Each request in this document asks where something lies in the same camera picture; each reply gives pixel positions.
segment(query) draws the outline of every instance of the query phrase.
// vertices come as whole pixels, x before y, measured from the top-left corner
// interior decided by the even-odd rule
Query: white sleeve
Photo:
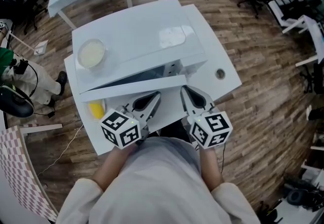
[[[236,185],[222,183],[211,193],[215,201],[230,215],[233,224],[260,224],[254,210]]]
[[[64,201],[56,224],[86,224],[93,206],[103,194],[90,179],[79,179]]]

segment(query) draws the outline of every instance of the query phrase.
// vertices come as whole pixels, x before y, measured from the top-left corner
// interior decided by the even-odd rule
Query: white cable
[[[83,127],[82,126],[77,130],[74,138],[70,141],[70,143],[67,145],[66,149],[62,152],[62,154],[60,155],[60,157],[58,159],[55,160],[55,162],[53,164],[51,164],[48,168],[46,168],[45,170],[43,170],[42,172],[40,172],[37,176],[39,176],[40,174],[44,173],[47,169],[49,169],[51,166],[55,165],[55,163],[62,157],[62,155],[64,154],[64,152],[68,149],[69,145],[72,143],[72,141],[76,138],[76,135],[78,134],[79,130]]]

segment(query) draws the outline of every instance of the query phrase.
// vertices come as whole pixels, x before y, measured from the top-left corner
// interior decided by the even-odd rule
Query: person in green shirt
[[[6,28],[0,28],[0,45],[6,35]],[[52,98],[52,94],[63,94],[67,82],[66,72],[61,71],[55,81],[42,66],[32,61],[28,61],[30,66],[27,66],[25,72],[23,74],[17,74],[15,73],[15,70],[21,62],[21,59],[22,56],[18,56],[12,50],[0,48],[0,82],[15,85],[28,96],[30,96],[36,87],[35,92],[30,96],[30,99],[37,101],[40,104],[53,107],[55,101]]]

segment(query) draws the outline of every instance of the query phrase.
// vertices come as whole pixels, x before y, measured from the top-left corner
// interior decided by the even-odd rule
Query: black shoe
[[[50,103],[49,104],[46,104],[46,106],[52,107],[52,108],[54,108],[54,105],[55,105],[55,100],[53,100],[52,98],[50,100]]]
[[[66,72],[60,71],[56,82],[58,82],[61,85],[61,92],[59,93],[59,95],[62,95],[64,93],[64,87],[65,87],[65,84],[67,82],[67,74],[66,74]]]

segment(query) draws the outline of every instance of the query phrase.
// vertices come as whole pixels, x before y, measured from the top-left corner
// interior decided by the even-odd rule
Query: green shirt
[[[4,73],[6,66],[11,64],[14,58],[14,52],[7,48],[0,48],[0,77]]]

